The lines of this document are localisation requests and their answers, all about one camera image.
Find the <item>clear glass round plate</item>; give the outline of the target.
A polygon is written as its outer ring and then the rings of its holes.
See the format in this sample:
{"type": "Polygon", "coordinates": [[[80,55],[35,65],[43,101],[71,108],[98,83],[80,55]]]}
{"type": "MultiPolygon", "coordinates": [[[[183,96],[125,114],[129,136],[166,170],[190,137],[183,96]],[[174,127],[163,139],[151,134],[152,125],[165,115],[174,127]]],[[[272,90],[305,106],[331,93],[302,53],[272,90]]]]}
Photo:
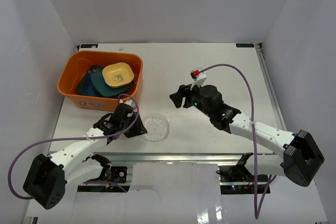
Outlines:
{"type": "Polygon", "coordinates": [[[143,121],[147,133],[143,138],[148,142],[160,142],[166,139],[170,132],[170,123],[167,117],[161,114],[152,114],[143,121]]]}

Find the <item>yellow square small plate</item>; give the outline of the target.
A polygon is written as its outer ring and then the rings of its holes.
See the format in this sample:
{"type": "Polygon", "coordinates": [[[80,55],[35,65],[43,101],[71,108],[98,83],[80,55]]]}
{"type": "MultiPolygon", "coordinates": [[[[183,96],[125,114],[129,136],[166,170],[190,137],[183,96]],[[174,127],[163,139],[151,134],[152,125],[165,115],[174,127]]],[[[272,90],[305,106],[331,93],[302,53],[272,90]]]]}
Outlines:
{"type": "Polygon", "coordinates": [[[118,62],[104,67],[102,76],[105,83],[112,88],[125,86],[134,79],[133,70],[124,62],[118,62]]]}

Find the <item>teal square large plate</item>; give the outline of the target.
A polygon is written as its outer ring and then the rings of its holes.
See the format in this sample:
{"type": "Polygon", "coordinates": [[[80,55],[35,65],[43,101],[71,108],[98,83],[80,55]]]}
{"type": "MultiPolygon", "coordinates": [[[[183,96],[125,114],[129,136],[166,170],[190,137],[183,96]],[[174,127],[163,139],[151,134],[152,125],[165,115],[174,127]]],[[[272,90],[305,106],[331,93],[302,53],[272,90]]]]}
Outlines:
{"type": "Polygon", "coordinates": [[[134,85],[134,81],[131,81],[125,86],[112,88],[108,86],[103,78],[102,70],[94,72],[90,75],[90,79],[95,90],[100,93],[102,97],[110,98],[118,96],[121,93],[124,93],[131,89],[134,85]]]}

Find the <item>teal scalloped round plate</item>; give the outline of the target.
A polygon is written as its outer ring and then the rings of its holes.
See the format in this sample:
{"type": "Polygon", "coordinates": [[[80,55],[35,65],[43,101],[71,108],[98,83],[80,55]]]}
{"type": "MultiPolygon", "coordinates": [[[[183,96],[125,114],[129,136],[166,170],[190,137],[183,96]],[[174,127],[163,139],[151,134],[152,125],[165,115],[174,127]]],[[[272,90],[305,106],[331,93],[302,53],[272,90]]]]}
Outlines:
{"type": "Polygon", "coordinates": [[[90,77],[84,76],[79,85],[78,85],[78,93],[80,95],[90,95],[91,94],[91,79],[90,77]]]}

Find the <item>amber black-rimmed square plate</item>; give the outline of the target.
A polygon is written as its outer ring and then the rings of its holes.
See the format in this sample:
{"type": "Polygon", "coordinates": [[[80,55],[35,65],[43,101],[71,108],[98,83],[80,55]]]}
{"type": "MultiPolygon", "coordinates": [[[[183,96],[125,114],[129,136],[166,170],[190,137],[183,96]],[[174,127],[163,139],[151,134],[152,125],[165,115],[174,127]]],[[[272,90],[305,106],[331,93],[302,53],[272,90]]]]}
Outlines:
{"type": "MultiPolygon", "coordinates": [[[[98,72],[99,70],[102,70],[103,69],[103,67],[102,66],[99,66],[99,65],[92,65],[89,69],[88,69],[88,71],[86,72],[86,73],[90,73],[90,77],[91,77],[91,75],[93,74],[93,73],[95,73],[95,72],[98,72]]],[[[78,93],[78,85],[76,86],[76,88],[75,88],[75,94],[77,94],[77,95],[80,95],[79,93],[78,93]]]]}

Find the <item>dark blue leaf plate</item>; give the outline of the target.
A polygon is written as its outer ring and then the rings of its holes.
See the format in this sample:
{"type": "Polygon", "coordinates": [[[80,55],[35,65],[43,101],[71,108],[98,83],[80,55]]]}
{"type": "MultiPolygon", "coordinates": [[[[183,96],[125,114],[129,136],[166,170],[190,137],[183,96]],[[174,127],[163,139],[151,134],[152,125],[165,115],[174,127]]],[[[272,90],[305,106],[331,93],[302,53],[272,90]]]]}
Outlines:
{"type": "Polygon", "coordinates": [[[90,73],[86,73],[80,85],[80,94],[90,97],[101,97],[100,93],[94,88],[90,73]]]}

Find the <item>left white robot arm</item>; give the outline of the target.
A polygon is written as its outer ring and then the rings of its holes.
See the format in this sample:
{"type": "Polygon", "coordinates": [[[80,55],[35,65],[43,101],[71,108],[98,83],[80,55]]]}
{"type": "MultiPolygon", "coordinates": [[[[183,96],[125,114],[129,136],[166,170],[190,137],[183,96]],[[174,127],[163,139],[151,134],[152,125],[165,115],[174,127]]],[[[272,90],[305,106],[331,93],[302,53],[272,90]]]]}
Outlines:
{"type": "Polygon", "coordinates": [[[111,162],[95,152],[124,135],[132,138],[147,133],[140,115],[120,103],[105,114],[84,135],[69,146],[48,156],[39,154],[31,164],[23,190],[44,209],[55,207],[66,189],[92,179],[104,182],[111,176],[111,162]]]}

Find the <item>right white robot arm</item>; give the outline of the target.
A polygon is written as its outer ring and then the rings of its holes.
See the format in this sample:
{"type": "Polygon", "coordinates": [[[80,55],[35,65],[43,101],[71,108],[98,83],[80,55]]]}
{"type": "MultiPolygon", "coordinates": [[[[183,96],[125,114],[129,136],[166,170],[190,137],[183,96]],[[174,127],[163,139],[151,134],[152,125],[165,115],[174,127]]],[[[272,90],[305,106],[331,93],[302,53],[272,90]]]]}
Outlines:
{"type": "Polygon", "coordinates": [[[222,94],[213,85],[181,85],[170,99],[176,108],[193,106],[218,130],[254,141],[275,154],[266,160],[259,158],[257,162],[251,153],[243,155],[231,174],[237,174],[245,182],[255,177],[254,164],[257,164],[260,174],[284,176],[299,186],[307,187],[324,163],[324,157],[309,132],[300,130],[293,133],[253,122],[240,110],[224,103],[222,94]]]}

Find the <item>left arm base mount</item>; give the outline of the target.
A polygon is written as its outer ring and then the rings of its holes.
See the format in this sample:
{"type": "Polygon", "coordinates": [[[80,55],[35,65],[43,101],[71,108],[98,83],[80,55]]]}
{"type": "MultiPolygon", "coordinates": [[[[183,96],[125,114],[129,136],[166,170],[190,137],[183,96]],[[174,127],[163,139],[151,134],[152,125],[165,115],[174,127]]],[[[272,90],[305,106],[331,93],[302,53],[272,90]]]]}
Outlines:
{"type": "Polygon", "coordinates": [[[89,178],[81,182],[79,191],[127,193],[129,190],[128,167],[115,166],[106,157],[93,155],[86,159],[85,163],[93,163],[89,167],[89,178]]]}

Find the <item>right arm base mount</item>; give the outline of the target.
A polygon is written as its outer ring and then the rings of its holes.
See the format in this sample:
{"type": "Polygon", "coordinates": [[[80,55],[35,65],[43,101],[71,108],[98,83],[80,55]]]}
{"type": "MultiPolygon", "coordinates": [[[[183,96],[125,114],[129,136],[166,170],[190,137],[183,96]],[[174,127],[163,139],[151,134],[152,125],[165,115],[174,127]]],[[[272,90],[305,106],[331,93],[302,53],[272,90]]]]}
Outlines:
{"type": "Polygon", "coordinates": [[[243,154],[235,165],[222,165],[218,167],[220,192],[222,195],[253,195],[254,176],[245,167],[247,161],[253,161],[253,153],[243,154]]]}

